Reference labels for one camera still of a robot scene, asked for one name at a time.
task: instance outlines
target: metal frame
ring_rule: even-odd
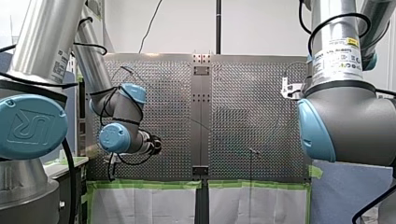
[[[280,70],[276,70],[277,75],[280,74],[279,71],[281,69],[284,69],[289,63],[292,62],[304,62],[305,57],[284,57],[284,56],[224,56],[224,55],[208,55],[208,54],[108,54],[106,56],[106,63],[107,67],[114,72],[114,66],[117,66],[117,64],[124,64],[124,63],[132,63],[132,64],[139,64],[139,63],[157,63],[155,65],[151,65],[151,69],[154,66],[159,66],[163,64],[165,67],[164,69],[167,68],[167,66],[172,66],[172,64],[178,64],[178,63],[183,63],[185,66],[188,66],[190,68],[189,72],[186,72],[185,76],[190,76],[190,91],[189,95],[183,96],[183,97],[189,97],[189,100],[185,101],[186,104],[190,104],[189,106],[189,113],[190,117],[186,118],[184,121],[189,123],[190,125],[190,148],[186,148],[186,153],[189,153],[189,158],[191,160],[191,167],[190,167],[190,173],[189,174],[184,174],[183,177],[180,176],[153,176],[153,175],[140,175],[140,176],[126,176],[124,175],[123,177],[129,177],[129,178],[139,178],[139,179],[148,179],[148,180],[161,180],[161,181],[172,181],[172,180],[202,180],[202,179],[210,179],[210,178],[216,178],[216,179],[235,179],[233,177],[225,176],[225,177],[219,177],[219,176],[211,176],[212,169],[211,167],[211,160],[210,160],[210,150],[211,149],[211,144],[213,139],[212,138],[212,125],[213,125],[213,120],[212,120],[212,106],[213,106],[213,93],[216,91],[212,90],[212,87],[215,86],[215,83],[213,83],[213,73],[216,71],[216,68],[214,65],[219,64],[219,63],[245,63],[245,64],[257,64],[257,66],[264,66],[266,64],[269,64],[270,68],[272,66],[276,66],[276,68]],[[296,68],[291,68],[291,72],[298,73],[298,74],[305,74],[305,70],[302,67],[296,67]],[[123,77],[121,76],[122,74],[116,74],[116,77],[114,78],[114,83],[119,83],[121,82],[125,77],[127,76],[126,74],[123,74]],[[301,81],[298,77],[291,77],[289,78],[291,82],[298,82]],[[139,81],[136,77],[133,77],[132,79],[129,78],[127,81]],[[279,77],[278,79],[279,83],[282,82],[282,77]],[[274,83],[274,89],[276,89],[276,94],[278,94],[279,99],[282,99],[281,94],[279,93],[279,90],[281,88],[281,85],[277,86],[276,83]],[[87,146],[92,146],[95,145],[96,143],[96,137],[92,135],[93,133],[93,124],[95,118],[92,118],[93,113],[87,113]],[[99,176],[100,178],[104,179],[106,178],[106,165],[103,162],[103,156],[105,153],[103,151],[99,154],[99,157],[94,159],[94,163],[92,164],[93,166],[100,166],[100,168],[95,167],[95,172],[96,173],[101,173]],[[153,162],[159,162],[157,165],[164,165],[165,161],[161,159],[161,157],[165,156],[166,157],[166,144],[164,146],[164,151],[162,155],[159,155],[158,158],[154,159]],[[126,157],[128,160],[131,161],[139,161],[141,157],[136,156],[136,155],[131,155]],[[252,163],[252,166],[250,166],[251,169],[257,170],[257,169],[265,169],[266,164],[261,164],[262,161],[260,160],[255,160]],[[310,160],[307,157],[304,157],[304,164],[309,164]],[[139,171],[140,173],[149,173],[150,166],[142,166],[142,167],[135,167],[132,169],[135,169],[136,171]],[[118,170],[121,169],[130,169],[125,166],[121,166],[118,168]],[[179,171],[187,172],[187,169],[181,169]],[[241,173],[238,178],[244,178],[244,179],[258,179],[258,180],[271,180],[271,181],[280,181],[280,182],[295,182],[295,183],[304,183],[304,182],[309,182],[309,175],[308,175],[308,169],[304,169],[304,174],[299,175],[299,176],[288,176],[288,177],[271,177],[268,178],[268,176],[263,176],[259,177],[260,174],[255,174],[254,176],[249,175],[248,173],[244,172]],[[89,177],[92,178],[97,178],[98,175],[92,175],[89,173]]]

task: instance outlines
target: white cloth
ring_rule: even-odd
[[[196,189],[97,189],[91,224],[193,224]]]
[[[210,223],[305,224],[307,190],[210,189]]]

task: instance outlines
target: metal bracket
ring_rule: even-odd
[[[192,166],[192,175],[209,175],[208,166]]]
[[[285,99],[300,100],[302,94],[303,83],[288,84],[288,78],[282,78],[282,91],[280,92]]]
[[[208,66],[195,66],[194,67],[194,75],[195,76],[209,76],[209,67]]]

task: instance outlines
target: cable holder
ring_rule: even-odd
[[[288,78],[287,77],[282,77],[282,90],[281,94],[283,98],[289,99],[289,100],[300,100],[303,98],[303,89],[304,84],[303,83],[288,83]]]

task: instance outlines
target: green tape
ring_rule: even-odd
[[[91,224],[91,214],[92,214],[92,198],[93,198],[93,192],[95,188],[94,185],[87,183],[87,193],[86,193],[86,199],[87,199],[87,213],[88,213],[88,218],[87,218],[87,224]]]
[[[249,180],[209,180],[210,189],[237,189],[242,187],[253,187],[263,189],[309,189],[310,184],[285,184],[270,181],[249,181]]]
[[[200,189],[201,181],[159,182],[119,179],[113,182],[92,181],[87,185],[91,185],[94,189]]]
[[[309,165],[308,169],[309,169],[309,176],[317,178],[317,179],[322,178],[323,171],[320,168],[318,168],[317,166]]]

